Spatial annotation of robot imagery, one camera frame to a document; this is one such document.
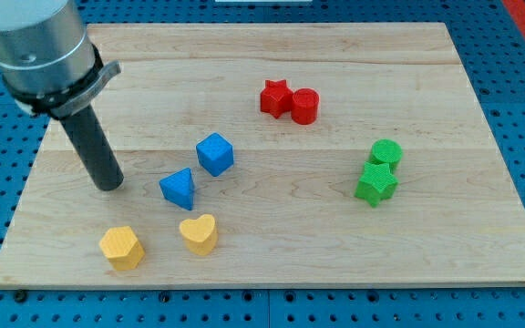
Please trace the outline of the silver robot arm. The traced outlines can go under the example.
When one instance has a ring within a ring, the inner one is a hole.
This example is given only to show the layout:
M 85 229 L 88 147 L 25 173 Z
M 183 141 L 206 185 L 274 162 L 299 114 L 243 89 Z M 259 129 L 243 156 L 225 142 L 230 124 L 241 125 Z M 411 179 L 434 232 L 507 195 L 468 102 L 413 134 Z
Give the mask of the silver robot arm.
M 0 0 L 0 70 L 30 115 L 71 117 L 90 105 L 119 62 L 102 62 L 73 0 Z

